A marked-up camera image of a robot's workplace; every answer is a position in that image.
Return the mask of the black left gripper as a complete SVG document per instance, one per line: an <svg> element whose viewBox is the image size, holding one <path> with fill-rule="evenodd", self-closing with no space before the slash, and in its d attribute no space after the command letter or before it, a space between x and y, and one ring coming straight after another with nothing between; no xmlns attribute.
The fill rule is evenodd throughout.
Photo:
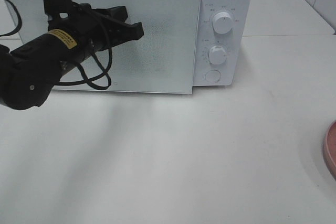
<svg viewBox="0 0 336 224"><path fill-rule="evenodd" d="M144 36L141 22L127 24L127 8L91 8L89 4L74 4L75 13L52 20L48 32L34 40L34 57L47 70L56 70L63 77L91 58L97 51L136 41Z"/></svg>

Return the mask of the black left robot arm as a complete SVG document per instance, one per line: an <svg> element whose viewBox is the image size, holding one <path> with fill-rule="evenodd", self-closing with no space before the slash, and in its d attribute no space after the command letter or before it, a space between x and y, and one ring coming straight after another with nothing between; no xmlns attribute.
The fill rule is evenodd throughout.
<svg viewBox="0 0 336 224"><path fill-rule="evenodd" d="M1 46L1 104L26 110L41 106L55 86L111 86L112 47L143 37L142 23L125 23L124 6L74 8L74 15L51 21L47 33L15 50Z"/></svg>

